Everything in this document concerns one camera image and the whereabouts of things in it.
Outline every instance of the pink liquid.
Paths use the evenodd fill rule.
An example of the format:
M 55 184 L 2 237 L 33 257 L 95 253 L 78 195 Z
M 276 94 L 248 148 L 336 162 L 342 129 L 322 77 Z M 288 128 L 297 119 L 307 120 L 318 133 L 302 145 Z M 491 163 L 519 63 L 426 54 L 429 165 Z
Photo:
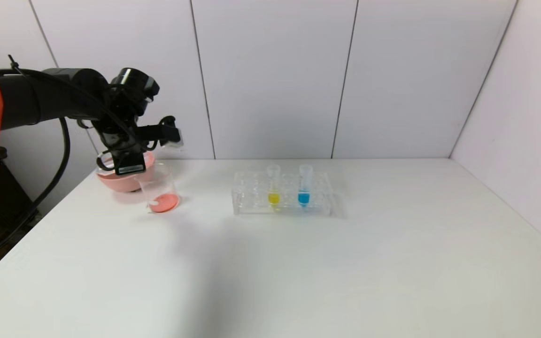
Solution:
M 157 205 L 149 204 L 153 212 L 166 212 L 178 205 L 178 196 L 174 194 L 159 195 L 154 201 L 157 202 Z

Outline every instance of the white table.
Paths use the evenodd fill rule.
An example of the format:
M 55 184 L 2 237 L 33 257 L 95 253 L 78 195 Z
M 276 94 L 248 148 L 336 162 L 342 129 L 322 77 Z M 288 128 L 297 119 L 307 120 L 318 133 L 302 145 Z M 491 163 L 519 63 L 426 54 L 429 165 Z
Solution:
M 233 216 L 273 162 L 342 216 Z M 1 261 L 0 338 L 541 338 L 541 235 L 455 162 L 171 165 L 178 209 L 90 176 Z

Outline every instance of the yellow liquid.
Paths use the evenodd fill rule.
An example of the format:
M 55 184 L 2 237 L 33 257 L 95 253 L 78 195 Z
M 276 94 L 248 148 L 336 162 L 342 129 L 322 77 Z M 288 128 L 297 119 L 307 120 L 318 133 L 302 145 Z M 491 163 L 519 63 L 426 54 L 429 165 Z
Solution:
M 274 192 L 269 192 L 269 203 L 272 205 L 277 205 L 281 201 L 281 195 Z

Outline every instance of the robotic arm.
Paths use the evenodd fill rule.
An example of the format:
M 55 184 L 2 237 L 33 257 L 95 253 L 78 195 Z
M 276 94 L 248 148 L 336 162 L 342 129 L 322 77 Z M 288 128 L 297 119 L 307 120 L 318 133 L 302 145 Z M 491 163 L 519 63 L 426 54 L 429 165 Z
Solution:
M 108 84 L 93 69 L 34 71 L 12 64 L 12 69 L 0 70 L 0 130 L 64 117 L 77 120 L 85 128 L 83 121 L 90 120 L 107 147 L 97 157 L 97 165 L 117 175 L 145 171 L 142 153 L 158 142 L 182 146 L 172 116 L 157 125 L 137 126 L 138 118 L 160 89 L 142 71 L 124 68 Z M 102 162 L 105 153 L 111 154 L 113 167 Z

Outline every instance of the yellow test tube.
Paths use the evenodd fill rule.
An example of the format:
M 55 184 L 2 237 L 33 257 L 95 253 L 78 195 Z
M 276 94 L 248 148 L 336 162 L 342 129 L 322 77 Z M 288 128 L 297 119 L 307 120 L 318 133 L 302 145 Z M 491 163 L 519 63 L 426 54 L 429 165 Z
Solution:
M 281 195 L 279 194 L 279 183 L 281 182 L 281 167 L 278 165 L 269 165 L 266 168 L 269 175 L 269 203 L 277 205 L 281 203 Z

